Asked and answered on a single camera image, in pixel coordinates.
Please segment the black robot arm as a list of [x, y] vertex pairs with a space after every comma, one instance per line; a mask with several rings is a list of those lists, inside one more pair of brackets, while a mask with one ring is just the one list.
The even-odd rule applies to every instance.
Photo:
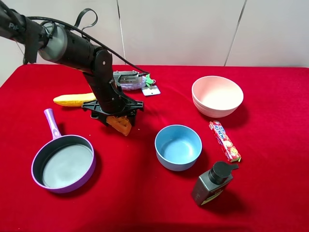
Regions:
[[91, 110], [92, 118], [108, 125], [108, 117], [124, 116], [134, 125], [137, 111], [144, 110], [144, 103], [123, 92], [118, 81], [120, 75], [112, 70], [112, 56], [119, 54], [78, 29], [88, 11], [86, 8], [80, 12], [72, 26], [48, 17], [26, 17], [1, 2], [0, 35], [24, 45], [25, 65], [35, 63], [37, 56], [41, 56], [49, 62], [80, 70], [95, 96], [82, 104], [84, 110]]

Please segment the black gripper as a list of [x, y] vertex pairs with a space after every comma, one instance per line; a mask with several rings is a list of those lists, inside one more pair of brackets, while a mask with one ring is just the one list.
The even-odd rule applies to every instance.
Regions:
[[103, 125], [108, 126], [108, 116], [127, 116], [130, 124], [135, 126], [137, 111], [144, 110], [143, 101], [136, 101], [127, 96], [115, 82], [92, 85], [91, 90], [96, 99], [86, 101], [82, 105], [84, 111], [91, 112], [91, 118], [98, 119]]

